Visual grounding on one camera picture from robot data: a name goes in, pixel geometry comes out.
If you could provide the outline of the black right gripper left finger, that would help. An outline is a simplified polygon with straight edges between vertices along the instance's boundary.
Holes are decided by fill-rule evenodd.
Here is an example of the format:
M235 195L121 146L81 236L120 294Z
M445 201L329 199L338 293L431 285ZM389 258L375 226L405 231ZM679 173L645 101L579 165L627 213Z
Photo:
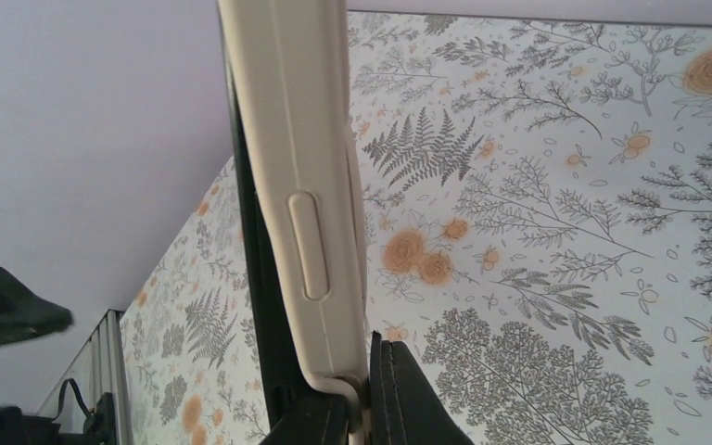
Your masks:
M261 445L346 445L349 406L337 394L308 393L297 399Z

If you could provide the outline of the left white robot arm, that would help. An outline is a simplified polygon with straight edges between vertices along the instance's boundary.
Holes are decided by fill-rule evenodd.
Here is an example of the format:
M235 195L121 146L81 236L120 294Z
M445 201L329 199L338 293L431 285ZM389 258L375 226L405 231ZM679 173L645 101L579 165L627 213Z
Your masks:
M65 331L73 324L72 312L32 292L0 266L0 347ZM71 392L83 412L83 431L61 430L58 421ZM114 396L106 392L93 408L72 378L62 381L57 412L50 417L24 413L14 405L0 406L0 444L120 444Z

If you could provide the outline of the cream phone case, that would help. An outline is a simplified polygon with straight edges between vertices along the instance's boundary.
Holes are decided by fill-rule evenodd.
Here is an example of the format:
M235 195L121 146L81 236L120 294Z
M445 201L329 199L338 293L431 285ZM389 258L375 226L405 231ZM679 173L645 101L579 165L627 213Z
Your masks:
M349 406L369 440L366 260L342 1L222 1L225 53L308 393Z

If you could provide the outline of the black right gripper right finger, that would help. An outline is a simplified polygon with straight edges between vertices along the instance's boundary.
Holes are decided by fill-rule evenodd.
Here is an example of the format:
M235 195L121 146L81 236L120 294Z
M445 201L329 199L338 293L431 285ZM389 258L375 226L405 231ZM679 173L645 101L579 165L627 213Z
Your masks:
M472 445L430 385L407 345L372 333L369 363L371 442Z

